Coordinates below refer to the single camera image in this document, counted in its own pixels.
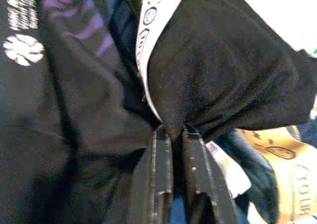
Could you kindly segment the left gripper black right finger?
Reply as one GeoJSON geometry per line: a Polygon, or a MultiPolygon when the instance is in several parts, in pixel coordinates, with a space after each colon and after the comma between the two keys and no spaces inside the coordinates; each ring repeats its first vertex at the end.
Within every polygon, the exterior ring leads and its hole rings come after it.
{"type": "Polygon", "coordinates": [[[236,205],[224,175],[193,126],[183,127],[185,207],[190,224],[237,224],[236,205]]]}

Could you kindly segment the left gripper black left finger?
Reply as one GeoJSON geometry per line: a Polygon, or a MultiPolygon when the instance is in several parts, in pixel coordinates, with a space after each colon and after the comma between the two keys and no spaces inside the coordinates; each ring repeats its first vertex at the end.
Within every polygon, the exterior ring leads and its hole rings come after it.
{"type": "Polygon", "coordinates": [[[134,169],[131,223],[168,224],[172,203],[172,145],[166,128],[160,125],[134,169]]]}

